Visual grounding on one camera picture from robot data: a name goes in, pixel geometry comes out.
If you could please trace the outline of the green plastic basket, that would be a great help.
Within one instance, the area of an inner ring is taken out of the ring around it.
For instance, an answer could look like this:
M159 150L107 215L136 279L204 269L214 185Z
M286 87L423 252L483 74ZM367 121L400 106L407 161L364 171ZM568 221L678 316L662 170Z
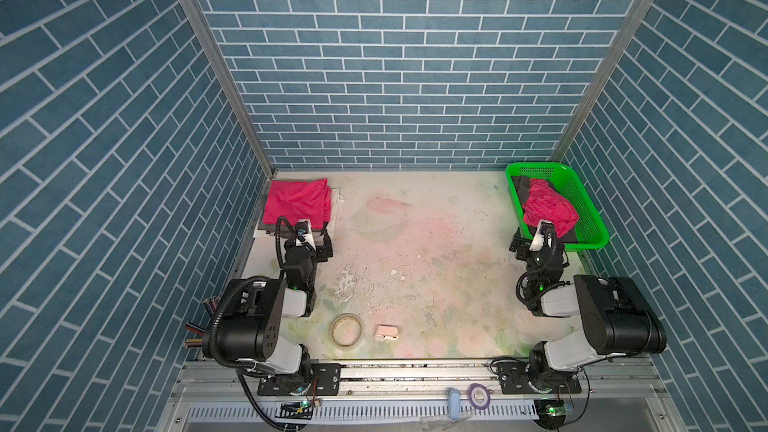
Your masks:
M608 244L609 233L600 213L578 174L567 165L557 162L517 162L506 167L505 176L519 221L520 235L524 239L532 239L532 229L524 223L523 202L515 184L515 179L519 177L549 181L554 190L575 208L579 220L567 235L570 241L564 241L567 252L598 250Z

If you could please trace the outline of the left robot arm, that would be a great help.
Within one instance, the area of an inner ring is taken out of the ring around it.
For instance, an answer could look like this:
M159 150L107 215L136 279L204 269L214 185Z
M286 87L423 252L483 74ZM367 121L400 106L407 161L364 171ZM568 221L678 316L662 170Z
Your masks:
M280 335L284 318L306 318L317 297L318 265L333 257L325 227L307 221L275 232L278 276L232 279L202 336L202 353L217 364L259 379L310 381L304 345Z

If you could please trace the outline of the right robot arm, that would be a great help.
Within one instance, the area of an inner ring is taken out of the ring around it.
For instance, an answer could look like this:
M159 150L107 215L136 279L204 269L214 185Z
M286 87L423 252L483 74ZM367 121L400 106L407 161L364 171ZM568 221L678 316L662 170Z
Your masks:
M516 298L533 316L580 320L564 337L533 347L525 371L533 390L567 388L598 362L665 351L664 326L632 279L576 274L565 280L566 247L550 230L533 239L516 232L510 251L525 264Z

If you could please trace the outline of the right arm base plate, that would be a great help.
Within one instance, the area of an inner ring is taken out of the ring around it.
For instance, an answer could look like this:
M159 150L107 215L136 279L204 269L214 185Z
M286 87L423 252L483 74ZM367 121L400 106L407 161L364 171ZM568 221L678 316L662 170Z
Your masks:
M492 361L488 368L497 376L502 393L505 395L573 395L582 392L575 372L555 371L545 365L530 365L512 358Z

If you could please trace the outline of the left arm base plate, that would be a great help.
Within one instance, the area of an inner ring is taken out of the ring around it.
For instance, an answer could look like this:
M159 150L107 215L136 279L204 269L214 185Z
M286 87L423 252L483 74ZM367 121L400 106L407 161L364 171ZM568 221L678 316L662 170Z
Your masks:
M278 374L262 379L257 394L262 397L337 396L341 381L339 363L308 362L293 374Z

